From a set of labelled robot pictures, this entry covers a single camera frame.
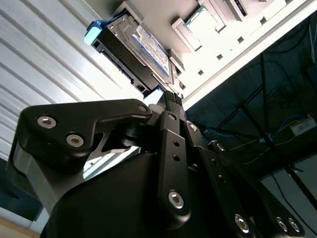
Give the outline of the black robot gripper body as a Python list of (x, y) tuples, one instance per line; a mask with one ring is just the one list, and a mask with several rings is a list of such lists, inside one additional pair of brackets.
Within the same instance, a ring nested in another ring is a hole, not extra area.
[(65, 193), (54, 205), (43, 238), (232, 238), (234, 212), (220, 194), (217, 155), (187, 147), (192, 170), (168, 176), (159, 158), (143, 153)]

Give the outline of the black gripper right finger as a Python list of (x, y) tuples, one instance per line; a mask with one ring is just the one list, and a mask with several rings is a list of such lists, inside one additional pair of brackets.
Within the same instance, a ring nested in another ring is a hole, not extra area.
[(196, 165), (198, 205), (213, 238), (303, 238), (300, 222), (256, 178), (235, 165), (217, 142), (206, 144), (186, 120), (182, 100), (175, 110), (185, 134), (190, 165)]

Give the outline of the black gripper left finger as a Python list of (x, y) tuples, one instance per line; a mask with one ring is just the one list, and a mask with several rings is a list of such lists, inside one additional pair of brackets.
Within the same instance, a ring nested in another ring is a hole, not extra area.
[(158, 156), (171, 176), (187, 167), (182, 122), (174, 93), (155, 105), (136, 99), (28, 107), (19, 119), (19, 170), (51, 214), (72, 188), (143, 153)]

